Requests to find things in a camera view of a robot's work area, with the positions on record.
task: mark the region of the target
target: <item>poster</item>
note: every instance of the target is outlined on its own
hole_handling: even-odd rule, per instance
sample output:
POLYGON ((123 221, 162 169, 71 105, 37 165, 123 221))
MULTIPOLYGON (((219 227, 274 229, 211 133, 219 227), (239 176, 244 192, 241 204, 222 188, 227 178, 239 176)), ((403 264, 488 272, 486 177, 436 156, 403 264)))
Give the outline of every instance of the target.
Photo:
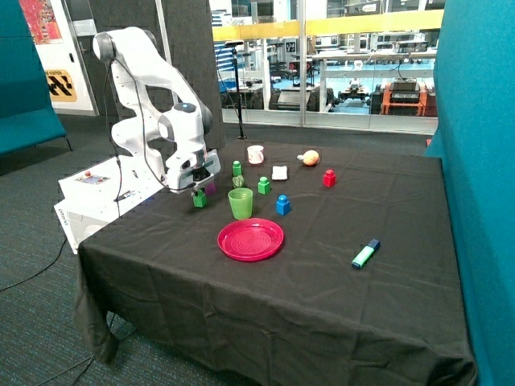
POLYGON ((34 44, 62 43, 50 0, 19 0, 34 44))

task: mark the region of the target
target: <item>yellow railing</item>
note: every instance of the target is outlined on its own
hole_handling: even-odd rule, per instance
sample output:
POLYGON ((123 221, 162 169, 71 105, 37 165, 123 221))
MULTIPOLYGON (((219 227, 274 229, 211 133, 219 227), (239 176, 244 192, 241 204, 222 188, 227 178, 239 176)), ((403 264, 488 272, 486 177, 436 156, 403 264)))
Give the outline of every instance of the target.
MULTIPOLYGON (((421 12, 393 12, 347 18, 324 18, 307 20, 306 34, 335 35, 382 31, 409 31, 439 29, 442 26, 443 10, 421 12)), ((265 39, 299 36, 297 20, 282 23, 263 23, 245 26, 214 27, 213 40, 223 42, 233 39, 265 39)))

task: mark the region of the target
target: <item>blue partition wall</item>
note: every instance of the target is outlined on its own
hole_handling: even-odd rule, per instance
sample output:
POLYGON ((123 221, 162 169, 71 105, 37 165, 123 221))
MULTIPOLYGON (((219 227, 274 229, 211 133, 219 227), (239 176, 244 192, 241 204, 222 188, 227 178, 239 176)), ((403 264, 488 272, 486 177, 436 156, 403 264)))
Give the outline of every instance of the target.
POLYGON ((0 154, 66 135, 18 0, 0 12, 0 154))
POLYGON ((481 385, 515 384, 515 4, 448 1, 435 82, 441 157, 481 385))

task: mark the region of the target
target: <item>red plate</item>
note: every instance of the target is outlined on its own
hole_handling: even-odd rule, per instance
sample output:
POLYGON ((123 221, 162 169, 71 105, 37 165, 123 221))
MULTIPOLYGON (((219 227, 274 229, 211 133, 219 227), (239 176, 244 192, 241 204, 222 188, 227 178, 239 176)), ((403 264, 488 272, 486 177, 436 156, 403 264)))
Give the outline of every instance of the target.
POLYGON ((234 221, 221 230, 218 246, 239 261, 260 261, 281 248, 284 232, 275 222, 264 219, 234 221))

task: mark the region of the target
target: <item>highlighter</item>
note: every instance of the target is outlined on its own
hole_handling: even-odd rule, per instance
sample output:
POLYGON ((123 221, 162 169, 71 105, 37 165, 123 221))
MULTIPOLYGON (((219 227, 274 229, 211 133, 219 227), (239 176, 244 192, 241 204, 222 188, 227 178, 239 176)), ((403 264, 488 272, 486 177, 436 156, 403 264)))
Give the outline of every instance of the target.
POLYGON ((358 253, 356 257, 354 257, 354 260, 352 261, 352 267, 356 269, 363 268, 363 265, 367 262, 367 260, 373 255, 374 252, 376 252, 379 249, 379 246, 381 243, 379 240, 372 239, 367 246, 365 246, 361 252, 358 253))

